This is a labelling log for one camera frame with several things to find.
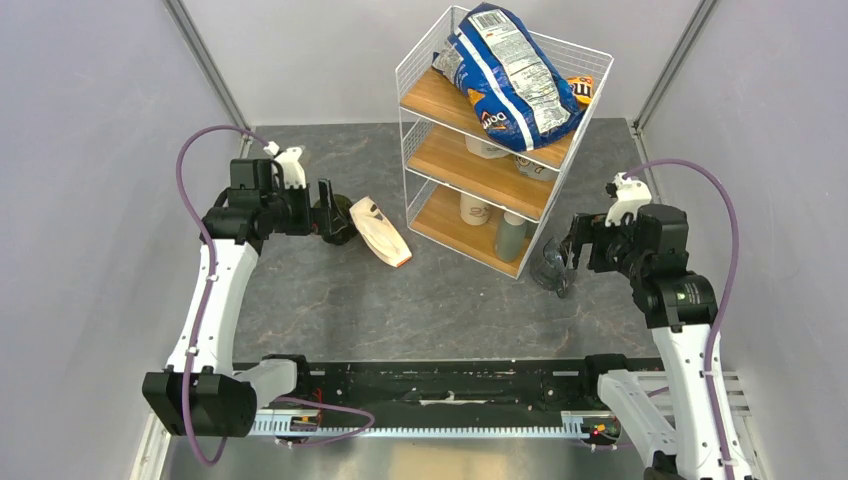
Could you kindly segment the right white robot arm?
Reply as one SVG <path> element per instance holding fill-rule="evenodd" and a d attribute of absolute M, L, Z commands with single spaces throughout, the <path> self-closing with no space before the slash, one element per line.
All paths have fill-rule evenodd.
<path fill-rule="evenodd" d="M 661 413 L 620 354 L 586 359 L 577 382 L 588 408 L 615 414 L 646 479 L 752 479 L 733 422 L 716 349 L 719 305 L 711 283 L 688 268 L 685 212 L 647 204 L 618 221 L 579 213 L 559 250 L 573 271 L 581 250 L 595 273 L 623 275 L 662 361 L 673 417 Z"/>

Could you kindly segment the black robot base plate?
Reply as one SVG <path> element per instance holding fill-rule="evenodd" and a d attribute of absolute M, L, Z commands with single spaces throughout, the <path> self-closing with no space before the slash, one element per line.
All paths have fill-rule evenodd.
<path fill-rule="evenodd" d="M 262 410 L 309 410 L 303 427 L 553 426 L 565 413 L 605 417 L 591 380 L 614 368 L 662 372 L 657 358 L 350 361 L 309 364 L 315 409 L 277 401 Z"/>

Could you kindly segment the dark green coffee dripper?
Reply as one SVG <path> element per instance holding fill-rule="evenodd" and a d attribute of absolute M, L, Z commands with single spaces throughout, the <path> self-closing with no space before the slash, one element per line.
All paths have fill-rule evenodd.
<path fill-rule="evenodd" d="M 317 227 L 317 235 L 319 235 L 325 243 L 341 246 L 352 240 L 358 234 L 358 230 L 354 225 L 350 213 L 350 208 L 352 207 L 353 202 L 347 196 L 342 194 L 334 194 L 334 199 L 337 212 L 334 222 L 335 234 L 331 238 L 323 238 L 319 234 Z M 315 221 L 318 204 L 319 200 L 312 206 Z"/>

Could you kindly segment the coffee filter pack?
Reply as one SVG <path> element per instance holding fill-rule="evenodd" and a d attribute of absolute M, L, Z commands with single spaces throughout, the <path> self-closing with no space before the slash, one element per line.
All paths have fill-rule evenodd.
<path fill-rule="evenodd" d="M 412 258 L 405 240 L 370 197 L 354 203 L 350 215 L 366 245 L 381 261 L 399 268 Z"/>

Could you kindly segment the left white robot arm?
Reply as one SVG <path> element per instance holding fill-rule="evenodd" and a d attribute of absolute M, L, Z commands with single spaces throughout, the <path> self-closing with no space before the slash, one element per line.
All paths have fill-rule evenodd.
<path fill-rule="evenodd" d="M 307 405 L 314 393 L 302 354 L 268 354 L 238 371 L 233 349 L 246 288 L 264 243 L 273 234 L 318 235 L 339 225 L 330 180 L 309 186 L 284 183 L 274 160 L 234 160 L 230 184 L 200 217 L 200 265 L 195 291 L 177 345 L 160 371 L 146 373 L 142 395 L 165 429 L 188 437 L 241 438 L 258 411 L 279 400 Z"/>

